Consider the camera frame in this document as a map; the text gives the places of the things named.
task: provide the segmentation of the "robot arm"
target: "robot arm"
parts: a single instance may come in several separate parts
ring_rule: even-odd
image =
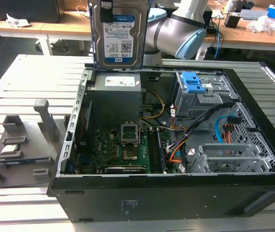
[[[145,41],[145,65],[157,65],[160,51],[179,59],[192,58],[206,34],[203,13],[207,0],[182,0],[171,18],[163,9],[151,8]]]

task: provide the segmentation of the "aluminum slotted table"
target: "aluminum slotted table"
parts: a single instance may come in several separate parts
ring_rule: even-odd
[[[33,105],[48,99],[49,112],[63,118],[73,102],[86,57],[19,55],[0,80],[1,123],[7,114],[23,121],[39,120]],[[234,69],[275,126],[275,74],[256,62],[164,60],[164,65]],[[130,221],[71,224],[56,198],[46,196],[47,184],[0,189],[0,230],[3,231],[275,231],[275,203],[250,218]]]

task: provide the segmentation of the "dark gray floor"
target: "dark gray floor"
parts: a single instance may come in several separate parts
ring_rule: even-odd
[[[35,49],[36,39],[28,38],[0,38],[0,79],[12,64],[17,54],[43,55]],[[79,51],[78,41],[66,41],[68,52],[62,51],[62,43],[58,43],[59,48],[53,49],[54,55],[64,56],[87,56],[88,52]],[[207,53],[206,59],[213,59],[214,55]],[[236,49],[225,49],[218,58],[219,60],[248,61],[246,53],[237,53]],[[256,51],[251,61],[263,61],[275,72],[275,52]]]

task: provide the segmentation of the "green circuit board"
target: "green circuit board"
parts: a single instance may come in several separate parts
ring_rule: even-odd
[[[135,131],[126,131],[124,138],[136,137]],[[164,143],[169,141],[167,131],[161,131],[161,138]],[[121,144],[121,131],[116,129],[96,129],[92,154],[87,159],[81,156],[80,167],[83,174],[100,174],[104,167],[141,167],[146,168],[150,173],[147,131],[141,130],[140,143],[137,146],[132,144]]]

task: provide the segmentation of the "hard drive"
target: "hard drive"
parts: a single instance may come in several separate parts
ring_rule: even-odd
[[[148,0],[90,0],[89,8],[95,68],[141,68]]]

